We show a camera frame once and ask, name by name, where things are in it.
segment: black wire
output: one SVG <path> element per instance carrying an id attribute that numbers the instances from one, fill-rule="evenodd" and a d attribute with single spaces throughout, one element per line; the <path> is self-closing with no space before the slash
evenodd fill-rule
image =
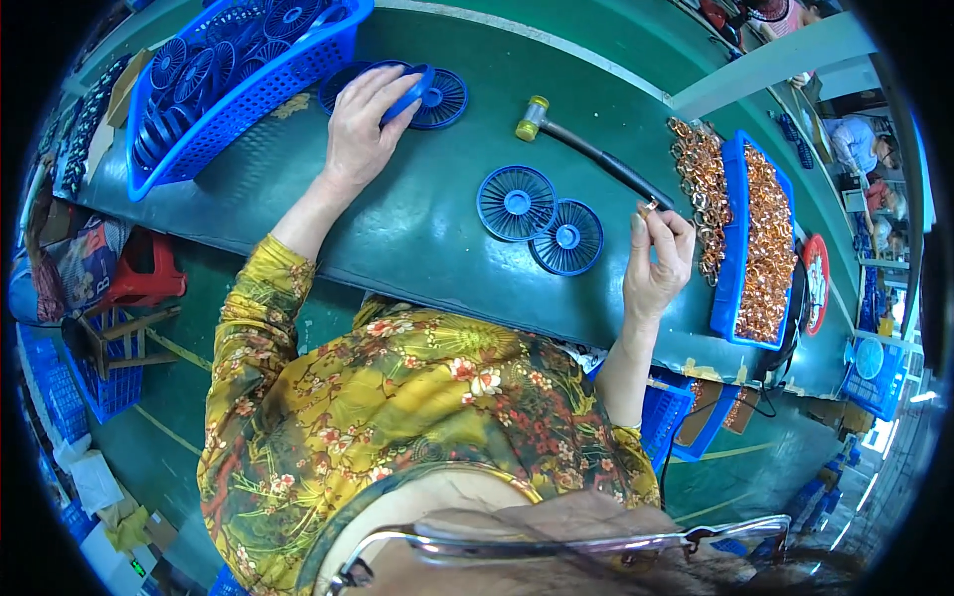
<path id="1" fill-rule="evenodd" d="M 703 405 L 702 407 L 700 407 L 699 409 L 693 412 L 690 412 L 689 414 L 686 414 L 685 416 L 682 417 L 682 420 L 679 421 L 679 424 L 676 425 L 675 430 L 673 431 L 673 435 L 669 439 L 669 450 L 666 452 L 666 461 L 662 464 L 662 473 L 659 475 L 659 508 L 660 509 L 662 509 L 663 511 L 666 510 L 666 471 L 669 469 L 669 459 L 670 457 L 673 456 L 673 444 L 675 443 L 675 438 L 679 435 L 679 429 L 682 428 L 682 423 L 685 422 L 686 419 L 691 416 L 695 416 L 696 414 L 701 414 L 702 412 L 705 412 L 709 408 L 715 406 L 720 401 L 738 401 L 742 405 L 752 408 L 758 414 L 761 414 L 765 418 L 774 418 L 775 416 L 778 415 L 778 411 L 776 410 L 775 406 L 772 404 L 772 401 L 769 400 L 768 392 L 765 391 L 765 383 L 759 382 L 759 385 L 760 385 L 760 388 L 758 390 L 758 394 L 760 398 L 765 400 L 765 403 L 767 403 L 769 407 L 772 408 L 771 414 L 767 414 L 759 410 L 756 406 L 752 405 L 745 399 L 740 398 L 738 395 L 736 395 L 735 397 L 732 397 L 732 398 L 719 398 L 718 400 L 715 400 L 712 403 L 707 403 Z"/>

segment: wooden stool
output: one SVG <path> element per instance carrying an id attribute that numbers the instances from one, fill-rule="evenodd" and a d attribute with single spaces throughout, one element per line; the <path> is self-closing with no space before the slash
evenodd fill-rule
<path id="1" fill-rule="evenodd" d="M 145 317 L 126 319 L 122 322 L 119 322 L 119 309 L 115 306 L 106 310 L 95 306 L 83 313 L 83 316 L 79 318 L 79 324 L 86 332 L 87 347 L 92 353 L 92 360 L 95 363 L 95 369 L 99 377 L 103 380 L 109 380 L 110 371 L 114 368 L 164 364 L 178 360 L 178 357 L 170 352 L 146 356 L 146 327 L 161 320 L 175 317 L 181 311 L 181 306 L 170 306 L 157 313 Z M 96 329 L 92 324 L 93 318 L 96 317 L 99 317 L 99 329 Z M 112 327 L 108 326 L 110 320 L 114 322 Z M 136 342 L 135 352 L 133 350 L 133 333 L 135 333 Z M 123 340 L 122 354 L 111 356 L 109 344 L 111 341 L 120 338 Z"/>

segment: woman's right hand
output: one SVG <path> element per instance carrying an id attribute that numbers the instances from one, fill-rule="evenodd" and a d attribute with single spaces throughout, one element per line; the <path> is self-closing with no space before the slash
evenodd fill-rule
<path id="1" fill-rule="evenodd" d="M 692 274 L 695 229 L 675 211 L 651 211 L 645 221 L 632 214 L 630 225 L 630 262 L 623 277 L 626 317 L 637 327 L 658 325 Z"/>
<path id="2" fill-rule="evenodd" d="M 364 72 L 338 93 L 319 178 L 351 199 L 381 173 L 421 106 L 419 99 L 381 128 L 384 113 L 421 80 L 403 72 L 400 66 Z"/>

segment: woman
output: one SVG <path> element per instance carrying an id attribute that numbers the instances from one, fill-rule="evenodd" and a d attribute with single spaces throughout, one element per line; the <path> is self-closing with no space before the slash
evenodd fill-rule
<path id="1" fill-rule="evenodd" d="M 866 174 L 873 172 L 879 163 L 891 170 L 901 167 L 898 140 L 894 136 L 875 134 L 867 122 L 853 116 L 822 120 L 822 123 L 832 139 L 838 161 L 861 180 L 865 189 L 870 186 Z"/>
<path id="2" fill-rule="evenodd" d="M 366 72 L 339 94 L 323 171 L 253 251 L 222 308 L 197 479 L 210 537 L 256 594 L 361 583 L 342 565 L 390 524 L 547 540 L 675 529 L 639 445 L 659 320 L 692 268 L 693 228 L 673 212 L 632 217 L 626 313 L 595 390 L 546 338 L 377 297 L 351 333 L 297 357 L 295 317 L 321 243 L 418 108 L 379 129 L 420 76 L 401 72 Z M 563 557 L 434 567 L 404 541 L 372 546 L 361 553 L 376 578 L 366 593 L 444 593 L 448 582 L 457 594 L 558 593 L 616 581 L 610 559 L 591 565 L 603 574 L 594 579 Z M 696 572 L 679 550 L 661 560 L 671 565 L 659 565 L 658 581 L 693 590 L 756 575 L 705 545 Z M 649 559 L 615 561 L 635 573 Z M 682 572 L 673 579 L 664 567 Z"/>

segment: floral blouse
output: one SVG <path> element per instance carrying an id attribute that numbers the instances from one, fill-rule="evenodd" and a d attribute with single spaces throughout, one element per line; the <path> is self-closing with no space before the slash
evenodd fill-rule
<path id="1" fill-rule="evenodd" d="M 549 339 L 372 297 L 354 330 L 299 357 L 315 263 L 267 237 L 216 329 L 201 510 L 254 594 L 310 596 L 341 530 L 424 474 L 479 469 L 532 503 L 580 488 L 659 505 L 634 429 L 613 428 Z"/>

